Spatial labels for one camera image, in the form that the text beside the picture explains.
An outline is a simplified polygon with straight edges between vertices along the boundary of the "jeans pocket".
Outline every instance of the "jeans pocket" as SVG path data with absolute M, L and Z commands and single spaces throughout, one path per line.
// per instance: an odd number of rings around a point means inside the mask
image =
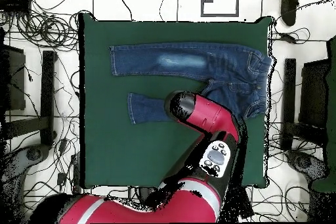
M 253 52 L 249 54 L 249 60 L 247 61 L 247 70 L 257 76 L 260 74 L 260 67 L 261 67 L 261 58 Z

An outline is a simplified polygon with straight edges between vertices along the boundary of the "robot button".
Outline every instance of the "robot button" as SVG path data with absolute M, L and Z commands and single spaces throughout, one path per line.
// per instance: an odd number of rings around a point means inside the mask
M 217 152 L 216 150 L 211 150 L 207 154 L 208 159 L 210 159 L 213 163 L 216 163 L 218 165 L 224 164 L 224 156 L 220 153 Z

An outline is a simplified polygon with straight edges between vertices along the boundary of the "green table surface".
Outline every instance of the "green table surface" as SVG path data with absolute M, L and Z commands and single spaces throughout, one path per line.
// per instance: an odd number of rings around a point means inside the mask
M 171 91 L 198 91 L 205 84 L 170 76 L 113 77 L 112 45 L 161 42 L 235 43 L 267 54 L 270 17 L 241 22 L 118 22 L 84 20 L 85 186 L 156 187 L 199 133 L 175 122 L 131 125 L 130 92 L 164 99 Z M 266 186 L 264 114 L 246 121 L 249 140 L 243 185 Z

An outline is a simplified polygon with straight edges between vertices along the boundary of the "red robot arm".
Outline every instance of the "red robot arm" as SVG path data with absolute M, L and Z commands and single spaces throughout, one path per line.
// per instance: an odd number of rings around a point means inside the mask
M 165 107 L 173 119 L 198 130 L 201 137 L 149 195 L 146 203 L 151 208 L 137 210 L 118 200 L 83 194 L 67 201 L 57 223 L 216 222 L 236 155 L 236 119 L 225 107 L 194 93 L 174 92 Z

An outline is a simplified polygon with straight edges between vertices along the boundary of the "blue jeans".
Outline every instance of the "blue jeans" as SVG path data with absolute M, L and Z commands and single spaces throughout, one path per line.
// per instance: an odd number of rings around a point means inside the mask
M 110 47 L 114 76 L 180 76 L 207 83 L 201 94 L 237 119 L 266 111 L 267 74 L 272 59 L 249 47 L 221 43 L 158 43 Z M 129 93 L 133 124 L 171 121 L 163 99 Z

